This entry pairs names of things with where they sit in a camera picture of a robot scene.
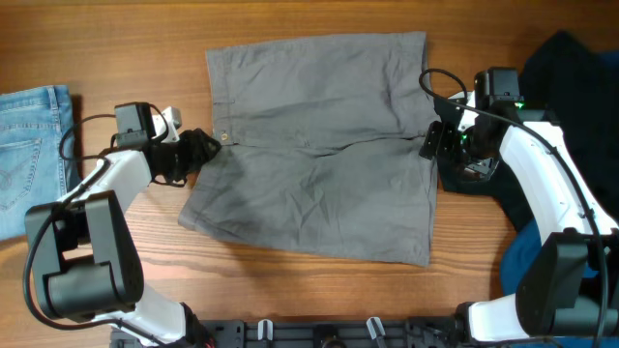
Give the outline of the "grey shorts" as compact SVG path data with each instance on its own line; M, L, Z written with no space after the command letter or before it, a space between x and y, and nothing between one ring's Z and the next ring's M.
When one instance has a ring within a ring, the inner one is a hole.
M213 135L179 222L215 239L425 266L437 120L423 32L308 37L206 53Z

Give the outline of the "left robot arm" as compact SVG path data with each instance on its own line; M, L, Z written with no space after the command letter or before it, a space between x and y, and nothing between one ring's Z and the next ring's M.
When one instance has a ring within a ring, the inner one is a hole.
M93 157L96 168L58 200L26 213L26 306L59 331L110 326L144 347L212 347L215 339L187 304L145 283L125 213L152 184L184 187L221 144L201 129L180 131L173 107L129 102L110 117L117 131Z

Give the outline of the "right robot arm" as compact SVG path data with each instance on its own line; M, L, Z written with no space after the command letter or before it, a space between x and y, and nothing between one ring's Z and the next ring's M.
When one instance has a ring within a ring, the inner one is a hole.
M461 304L423 325L451 344L482 347L616 336L618 225L581 177L554 114L524 99L511 68L477 73L450 107L453 116L430 125L421 156L442 180L466 184L484 184L506 164L542 247L512 295Z

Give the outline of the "dark blue garment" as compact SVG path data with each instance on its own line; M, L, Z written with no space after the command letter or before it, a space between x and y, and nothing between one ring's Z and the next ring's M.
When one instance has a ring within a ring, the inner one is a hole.
M604 68L608 69L609 74L618 78L618 50L600 54ZM500 266L501 288L505 295L516 292L518 283L524 277L528 268L533 264L535 257L542 248L539 237L537 222L532 219L518 231L512 244L505 251ZM598 271L592 270L588 265L584 271L584 280L594 280ZM587 348L592 347L592 339L584 337L558 337L557 341L564 347ZM602 339L600 347L617 347L618 337L605 337Z

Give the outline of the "folded blue denim jeans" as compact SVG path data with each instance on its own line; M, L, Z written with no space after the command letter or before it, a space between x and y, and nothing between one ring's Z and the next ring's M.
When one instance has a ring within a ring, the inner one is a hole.
M73 124L66 85L1 96L2 240L25 234L25 214L31 207L58 199L80 182L76 164L59 155L74 152L74 137L62 140Z

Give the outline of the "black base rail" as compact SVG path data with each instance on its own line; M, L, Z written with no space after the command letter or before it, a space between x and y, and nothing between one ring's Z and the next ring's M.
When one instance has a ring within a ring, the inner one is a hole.
M454 316L410 317L364 321L256 323L241 320L203 321L196 347L323 348L323 347L464 347L469 337Z

